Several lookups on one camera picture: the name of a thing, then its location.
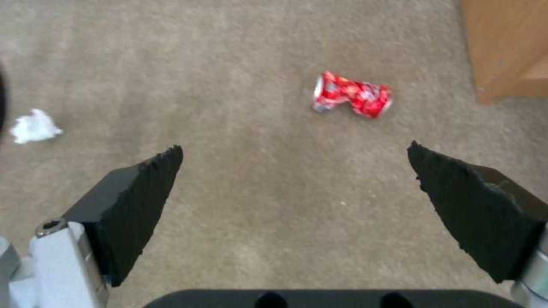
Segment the crushed soda can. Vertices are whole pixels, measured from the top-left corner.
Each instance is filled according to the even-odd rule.
[[[387,85],[352,81],[326,71],[316,82],[312,108],[324,112],[350,102],[355,113],[380,117],[392,105],[392,91]]]

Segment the beige carpet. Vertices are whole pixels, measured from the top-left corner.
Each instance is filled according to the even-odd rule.
[[[413,139],[548,200],[548,102],[475,103],[454,0],[0,0],[10,115],[65,134],[0,149],[0,234],[25,253],[109,170],[185,150],[164,215],[110,307],[187,288],[465,288],[506,296],[444,229]],[[325,69],[384,82],[367,120],[316,114]]]

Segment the white tissue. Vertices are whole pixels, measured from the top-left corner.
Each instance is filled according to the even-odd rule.
[[[16,120],[17,123],[9,130],[15,137],[13,142],[25,144],[29,141],[51,139],[63,133],[63,130],[55,126],[52,118],[45,112],[40,109],[31,109],[31,111],[32,116],[19,117]]]

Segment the litter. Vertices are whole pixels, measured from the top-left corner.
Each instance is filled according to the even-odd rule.
[[[355,113],[377,118],[392,106],[392,91],[384,84],[352,81],[329,71],[318,78],[312,104],[315,111],[328,111],[347,101]]]
[[[15,137],[13,142],[25,144],[29,141],[42,141],[63,133],[44,111],[31,109],[31,112],[32,116],[19,117],[17,123],[9,130]]]

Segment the wooden furniture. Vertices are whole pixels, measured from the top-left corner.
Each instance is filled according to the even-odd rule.
[[[548,96],[548,0],[462,0],[478,101]]]

